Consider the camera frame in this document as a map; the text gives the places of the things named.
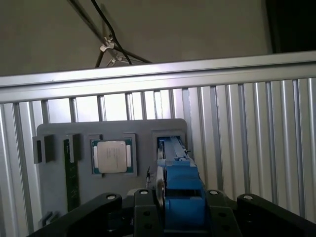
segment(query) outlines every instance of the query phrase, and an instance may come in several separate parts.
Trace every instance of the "white wall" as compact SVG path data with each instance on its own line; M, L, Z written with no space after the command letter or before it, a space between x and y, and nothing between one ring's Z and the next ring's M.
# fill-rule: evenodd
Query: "white wall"
M121 45L153 62L269 52L261 0L98 2ZM101 27L91 2L81 3ZM67 0L0 2L0 75L92 68L99 46Z

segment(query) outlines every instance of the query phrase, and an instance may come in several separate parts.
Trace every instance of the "black plastic part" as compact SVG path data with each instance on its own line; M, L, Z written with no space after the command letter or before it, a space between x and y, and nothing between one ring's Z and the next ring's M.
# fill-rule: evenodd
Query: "black plastic part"
M121 204L122 198L118 194L99 195L30 236L106 236L107 230L104 228L107 222L106 213L119 209Z
M221 191L210 191L205 192L209 208L205 230L164 231L155 191L140 189L124 201L117 194L102 194L54 221L56 213L49 212L41 220L46 226L30 236L316 236L314 223L261 197L244 194L236 202Z
M33 137L34 164L47 163L54 160L54 135Z
M316 225L254 194L237 198L239 225L245 236L257 232L257 236L316 236Z
M154 201L154 192L147 189L138 190L134 197L134 236L162 236L163 228Z
M107 229L111 235L132 235L134 231L134 196L127 196L122 200L122 208L108 214Z
M209 207L209 227L212 236L241 237L242 234L231 209L229 198L217 190L209 190L205 194Z
M53 213L51 211L47 212L40 220L39 220L39 228L43 228L46 226L47 220L52 217Z

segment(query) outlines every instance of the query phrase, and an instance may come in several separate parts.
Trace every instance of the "screw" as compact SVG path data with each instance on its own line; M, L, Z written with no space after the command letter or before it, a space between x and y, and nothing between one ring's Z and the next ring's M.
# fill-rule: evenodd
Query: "screw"
M249 200L249 201L250 201L250 200L253 200L253 197L252 197L252 196L249 196L249 195L243 196L243 198L244 198L244 199L247 199L247 200Z
M216 191L209 191L209 193L212 195L218 195L218 192L216 192Z
M116 198L115 195L108 195L108 196L107 196L107 199L108 199L108 200L112 200L112 199L115 199L115 198Z

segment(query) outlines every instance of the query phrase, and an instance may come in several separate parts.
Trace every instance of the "black cable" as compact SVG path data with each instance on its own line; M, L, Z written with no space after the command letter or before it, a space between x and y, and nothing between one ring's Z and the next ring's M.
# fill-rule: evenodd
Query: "black cable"
M103 12L101 11L101 9L99 8L99 5L97 4L97 2L95 0L91 0L94 8L97 10L97 12L99 13L99 15L101 16L102 20L105 22L105 24L107 24L107 26L109 27L112 37L113 37L113 41L118 45L120 52L122 52L122 54L125 56L125 58L127 59L128 63L130 65L132 65L132 62L130 61L128 55L125 53L124 49L122 48L122 46L120 45L113 27L111 26L110 22L108 21L108 19L105 17L105 15L103 14Z
M100 53L99 53L99 56L98 56L98 60L97 60L97 62L96 62L96 64L95 64L95 67L96 67L96 68L100 67L100 64L101 64L103 55L104 55L104 52L100 50Z

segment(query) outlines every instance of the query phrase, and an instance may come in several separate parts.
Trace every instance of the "metal sheet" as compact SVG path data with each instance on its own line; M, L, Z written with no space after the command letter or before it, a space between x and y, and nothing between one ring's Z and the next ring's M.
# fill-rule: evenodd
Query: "metal sheet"
M203 152L205 158L206 187L208 189L218 189L217 163L215 155L214 132L212 120L217 117L212 116L211 88L201 88L201 116L202 116L202 135Z
M78 122L99 121L98 98L96 96L76 98Z
M300 214L293 81L281 82L287 209Z
M5 123L4 105L0 105L1 120L1 149L0 149L0 186L1 186L1 199L3 207L3 217L5 224L5 233L8 236L18 236L18 212L15 206L14 185L12 179L11 159L8 151L7 129Z
M32 102L20 103L21 125L23 134L23 149L30 189L34 230L38 229L38 221L42 218L40 200L40 181L38 165L34 164L32 137L36 136L36 120Z
M235 197L245 193L238 85L227 86L228 118Z
M316 200L316 82L315 79L308 79L308 96L309 96L309 109L310 109L310 126L311 126L311 153L312 153L312 175L313 175L313 188L314 201ZM314 202L314 216L316 216L316 203Z
M80 70L72 72L59 72L49 74L34 74L34 75L21 75L21 76L7 76L1 77L0 87L13 86L13 85L29 85L34 83L52 83L62 81L74 80L87 80L87 79L100 79L100 78L117 78L117 77L132 77L138 75L152 75L167 73L187 73L194 71L205 71L209 69L227 69L227 68L242 68L242 67L260 67L272 66L276 68L283 65L293 65L301 63L314 63L316 52L299 52L287 54L274 54L253 57L241 58L225 58L216 60L197 60L191 62L177 62L177 63L164 63L164 64L151 64L134 67L119 67L119 68L106 68L106 69L92 69ZM172 75L167 75L164 78L170 78Z
M24 235L41 216L36 128L71 121L183 118L208 188L250 190L315 221L316 82L304 79L315 65L308 52L1 78L6 234Z
M304 205L302 208L305 211L305 218L314 222L316 215L313 206L316 206L316 197L313 193L313 161L312 161L312 144L311 144L311 126L310 120L310 102L309 102L309 88L306 79L298 80L298 96L299 96L299 116L300 116L300 132L297 136L301 136L301 143L299 144L302 152L302 179L303 179L303 197Z
M25 180L26 175L26 167L23 163L23 156L21 154L21 150L19 149L19 141L18 134L16 133L16 123L15 123L15 111L14 107L17 105L13 104L5 104L3 107L4 113L4 124L6 129L6 141L7 141L7 151L10 158L10 175L12 179L12 187L13 191L13 201L14 201L14 209L16 212L16 222L18 226L18 235L26 236L29 231L30 221L33 221L29 218L28 215L31 213L27 213L27 209L30 208L29 198L25 195L28 195L28 183Z
M223 169L224 192L229 198L236 198L236 192L233 180L233 168L231 157L230 131L228 124L228 110L226 100L226 86L220 85L216 87L218 120L219 120L219 136L221 147L221 160Z
M269 157L269 125L267 95L264 82L254 83L254 105L259 162L259 188L261 196L272 201L271 168Z
M184 119L182 89L173 90L174 117Z
M194 150L194 160L198 167L198 172L201 180L205 183L205 162L203 153L203 137L201 132L200 118L200 92L197 88L189 89L190 96L190 112L192 129L192 142Z
M255 120L255 105L253 84L244 84L245 96L245 117L247 124L247 151L249 162L249 177L250 177L250 192L256 195L261 195L260 192L260 177L259 177L259 162L258 162L258 149L257 149L257 132Z
M272 152L275 155L276 162L277 199L278 205L283 208L287 208L281 85L279 81L271 82L271 95L273 113L273 134L271 135L273 136L274 143L274 149Z

